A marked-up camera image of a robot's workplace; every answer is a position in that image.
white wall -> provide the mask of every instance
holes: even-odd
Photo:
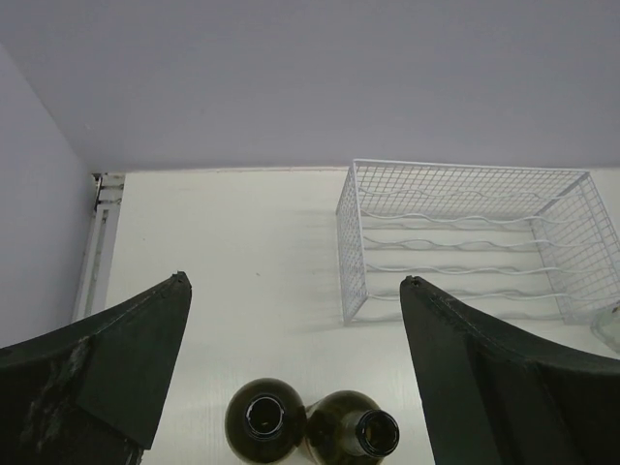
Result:
[[[70,322],[93,201],[86,165],[0,46],[0,347]]]
[[[3,0],[98,170],[620,165],[618,0]]]

white wire rack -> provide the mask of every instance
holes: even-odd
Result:
[[[397,301],[408,274],[507,319],[586,324],[620,300],[620,244],[587,171],[355,160],[336,214],[345,323],[399,319],[396,303],[358,312]]]

white shelf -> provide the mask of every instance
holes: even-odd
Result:
[[[224,437],[225,409],[241,385],[262,376],[287,381],[307,403],[340,388],[367,393],[402,428],[386,463],[433,463],[404,327],[342,326],[335,206],[345,176],[345,170],[127,175],[107,306],[177,270],[187,272],[194,290],[144,465],[238,463]],[[620,170],[593,176],[617,226]],[[407,273],[382,274],[397,289]],[[585,326],[517,325],[614,357]],[[308,462],[294,456],[288,463]]]
[[[620,242],[588,171],[354,160],[337,217],[346,323],[402,319],[360,310],[397,301],[376,281],[403,267],[504,319],[587,325],[620,301]]]

bottle opening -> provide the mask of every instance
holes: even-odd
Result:
[[[250,403],[245,419],[254,437],[270,439],[282,428],[284,409],[278,399],[265,395]]]
[[[362,448],[372,457],[390,455],[400,439],[396,420],[381,410],[366,413],[360,419],[356,433]]]

wine bottle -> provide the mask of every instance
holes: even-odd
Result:
[[[299,394],[280,380],[248,383],[226,411],[226,439],[247,463],[278,463],[303,440],[306,413]]]
[[[360,392],[334,392],[308,408],[304,442],[320,465],[378,464],[398,439],[394,418]]]

